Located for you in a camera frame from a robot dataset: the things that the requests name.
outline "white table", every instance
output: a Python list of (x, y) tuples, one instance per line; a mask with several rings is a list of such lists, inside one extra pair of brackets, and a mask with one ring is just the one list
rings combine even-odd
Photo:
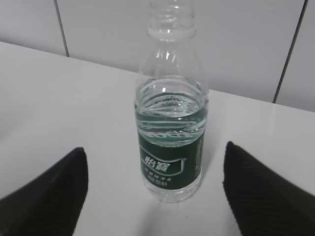
[(222, 187), (229, 140), (315, 194), (315, 113), (210, 91), (202, 185), (160, 205), (141, 181), (137, 74), (5, 43), (0, 73), (0, 198), (84, 147), (90, 183), (75, 236), (239, 236)]

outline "bottle label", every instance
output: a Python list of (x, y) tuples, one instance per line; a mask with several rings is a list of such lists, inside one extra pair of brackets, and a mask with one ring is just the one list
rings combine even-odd
[(143, 176), (163, 189), (180, 189), (191, 184), (200, 174), (203, 135), (182, 147), (161, 147), (138, 134)]

